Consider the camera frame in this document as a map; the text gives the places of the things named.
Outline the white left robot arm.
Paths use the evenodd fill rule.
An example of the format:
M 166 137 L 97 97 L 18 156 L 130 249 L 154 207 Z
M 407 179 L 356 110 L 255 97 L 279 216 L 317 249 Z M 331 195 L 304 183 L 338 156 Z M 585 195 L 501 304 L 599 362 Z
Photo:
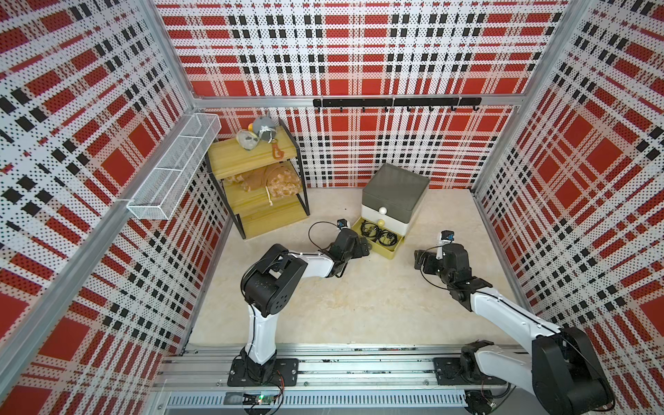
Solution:
M 349 261 L 370 254 L 366 238 L 342 228 L 331 246 L 316 253 L 292 252 L 275 244 L 253 264 L 240 282 L 248 306 L 248 340 L 233 360 L 230 387 L 294 387 L 299 360 L 279 358 L 276 346 L 278 316 L 289 304 L 301 280 L 340 278 Z

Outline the yellow bottom drawer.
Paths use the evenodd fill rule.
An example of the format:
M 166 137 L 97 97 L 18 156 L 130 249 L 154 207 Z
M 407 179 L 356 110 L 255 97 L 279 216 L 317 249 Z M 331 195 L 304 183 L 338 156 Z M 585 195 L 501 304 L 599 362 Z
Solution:
M 385 228 L 383 221 L 378 223 L 359 218 L 352 229 L 368 241 L 371 253 L 376 253 L 386 259 L 394 259 L 406 237 L 393 230 Z

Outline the black earphones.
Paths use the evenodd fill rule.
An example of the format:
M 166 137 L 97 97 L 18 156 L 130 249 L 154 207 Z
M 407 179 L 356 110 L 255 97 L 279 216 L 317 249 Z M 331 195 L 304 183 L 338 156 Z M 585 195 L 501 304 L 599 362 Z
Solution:
M 376 241 L 381 233 L 380 227 L 371 221 L 363 221 L 360 229 L 363 237 L 373 241 Z
M 399 236 L 397 233 L 387 229 L 382 229 L 380 236 L 376 239 L 376 242 L 384 247 L 393 247 L 399 242 Z

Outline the white drawer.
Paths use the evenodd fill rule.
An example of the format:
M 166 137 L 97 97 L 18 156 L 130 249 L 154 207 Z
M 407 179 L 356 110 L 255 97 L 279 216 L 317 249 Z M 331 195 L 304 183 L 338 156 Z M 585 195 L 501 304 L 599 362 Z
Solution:
M 381 212 L 372 209 L 371 207 L 362 205 L 361 206 L 361 217 L 367 221 L 377 224 L 380 228 L 386 228 L 391 232 L 397 233 L 400 236 L 406 236 L 408 232 L 412 229 L 416 218 L 421 210 L 421 207 L 418 206 L 409 219 L 405 222 L 395 219 L 388 214 L 382 214 Z

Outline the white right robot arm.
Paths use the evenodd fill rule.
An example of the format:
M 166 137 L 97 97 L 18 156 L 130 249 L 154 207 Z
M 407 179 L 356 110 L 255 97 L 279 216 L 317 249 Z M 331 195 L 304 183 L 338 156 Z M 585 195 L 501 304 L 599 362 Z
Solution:
M 608 412 L 615 407 L 615 394 L 588 335 L 549 323 L 506 299 L 473 275 L 462 245 L 441 242 L 417 250 L 414 267 L 423 278 L 438 277 L 439 289 L 522 346 L 514 352 L 486 340 L 468 343 L 462 347 L 458 372 L 442 370 L 443 380 L 503 380 L 532 394 L 550 414 Z

